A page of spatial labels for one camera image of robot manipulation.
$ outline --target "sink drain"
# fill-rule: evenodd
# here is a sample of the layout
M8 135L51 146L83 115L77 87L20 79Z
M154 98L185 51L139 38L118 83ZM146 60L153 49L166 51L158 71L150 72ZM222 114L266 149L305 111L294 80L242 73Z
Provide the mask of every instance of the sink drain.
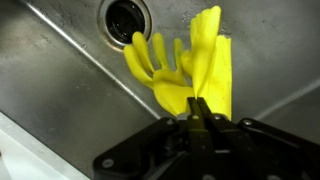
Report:
M112 47L123 49L132 43L136 31L149 38L151 18L141 0L105 0L99 12L99 26Z

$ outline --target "drain hole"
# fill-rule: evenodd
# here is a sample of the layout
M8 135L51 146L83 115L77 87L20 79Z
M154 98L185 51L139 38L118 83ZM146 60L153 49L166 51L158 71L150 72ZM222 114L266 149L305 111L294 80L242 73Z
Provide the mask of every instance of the drain hole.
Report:
M145 20L141 10L133 2L116 1L108 8L106 25L114 39L130 44L134 32L144 32Z

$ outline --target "sink basin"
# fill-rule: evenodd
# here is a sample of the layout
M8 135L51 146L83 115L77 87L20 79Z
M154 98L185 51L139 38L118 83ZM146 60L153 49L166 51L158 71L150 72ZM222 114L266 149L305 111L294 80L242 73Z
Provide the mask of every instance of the sink basin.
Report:
M96 156L170 116L101 32L102 3L4 0L0 6L1 112L88 177ZM257 118L320 143L320 2L144 3L151 34L163 33L168 50L175 37L190 46L190 19L220 5L221 33L233 38L233 121Z

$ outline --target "screw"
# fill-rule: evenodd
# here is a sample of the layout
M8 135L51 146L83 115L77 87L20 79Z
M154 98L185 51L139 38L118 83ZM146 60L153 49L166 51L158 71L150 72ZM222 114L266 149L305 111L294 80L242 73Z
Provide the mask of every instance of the screw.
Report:
M198 116L198 115L193 115L193 116L192 116L192 119L195 119L195 120L196 120L196 119L199 119L199 116Z
M114 161L112 159L106 159L102 162L102 167L104 168L110 168L114 164Z
M267 176L267 180L281 180L281 178L277 175L270 174Z
M172 124L173 124L172 119L169 119L169 120L167 121L167 124L168 124L168 125L172 125Z
M250 126L250 125L252 124L252 121L246 119L246 120L243 121L243 123L244 123L245 125Z
M215 114L215 115L213 115L213 119L215 119L215 120L221 120L222 117L221 117L220 115L218 115L218 114Z
M210 174L205 174L202 176L202 180L215 180L216 178L214 178L212 175Z

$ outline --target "stainless steel sink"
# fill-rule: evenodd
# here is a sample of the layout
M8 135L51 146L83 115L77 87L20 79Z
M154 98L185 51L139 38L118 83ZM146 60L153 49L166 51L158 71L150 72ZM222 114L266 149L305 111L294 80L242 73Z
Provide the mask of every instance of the stainless steel sink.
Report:
M0 6L0 110L89 177L96 156L169 116L101 32L102 3ZM174 37L189 46L190 19L220 5L221 33L233 38L234 121L258 118L320 143L319 1L144 3L151 34L163 33L168 50Z

